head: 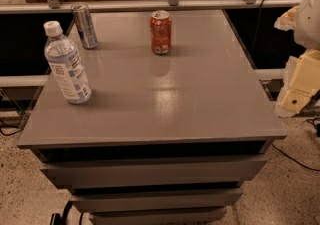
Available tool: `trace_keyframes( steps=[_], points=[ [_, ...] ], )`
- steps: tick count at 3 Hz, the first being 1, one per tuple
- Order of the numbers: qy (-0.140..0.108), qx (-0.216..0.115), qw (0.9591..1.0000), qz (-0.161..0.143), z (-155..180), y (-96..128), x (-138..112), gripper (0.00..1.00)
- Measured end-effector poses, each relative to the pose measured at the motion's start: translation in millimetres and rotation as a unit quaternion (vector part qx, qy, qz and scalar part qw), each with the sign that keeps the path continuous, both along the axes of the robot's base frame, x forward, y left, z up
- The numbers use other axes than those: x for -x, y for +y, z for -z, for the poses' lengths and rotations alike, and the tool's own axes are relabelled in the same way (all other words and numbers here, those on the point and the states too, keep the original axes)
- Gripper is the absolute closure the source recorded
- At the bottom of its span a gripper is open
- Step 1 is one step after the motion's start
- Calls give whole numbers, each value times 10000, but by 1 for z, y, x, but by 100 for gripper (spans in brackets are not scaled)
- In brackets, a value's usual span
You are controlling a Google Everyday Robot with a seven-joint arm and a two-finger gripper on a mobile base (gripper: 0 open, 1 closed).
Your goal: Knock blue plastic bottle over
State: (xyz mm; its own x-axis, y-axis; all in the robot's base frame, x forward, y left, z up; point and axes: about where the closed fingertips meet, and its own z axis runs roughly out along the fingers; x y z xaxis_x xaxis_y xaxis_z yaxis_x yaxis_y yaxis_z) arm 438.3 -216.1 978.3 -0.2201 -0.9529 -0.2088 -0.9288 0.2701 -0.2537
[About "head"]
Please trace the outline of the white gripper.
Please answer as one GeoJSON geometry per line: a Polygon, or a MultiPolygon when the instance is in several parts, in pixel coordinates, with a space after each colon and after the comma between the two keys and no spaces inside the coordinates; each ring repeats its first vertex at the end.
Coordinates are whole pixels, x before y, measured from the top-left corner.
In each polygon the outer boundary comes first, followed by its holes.
{"type": "Polygon", "coordinates": [[[274,27],[282,31],[295,28],[295,42],[307,48],[300,57],[289,57],[275,106],[279,117],[292,117],[320,91],[320,0],[302,0],[278,17],[274,27]]]}

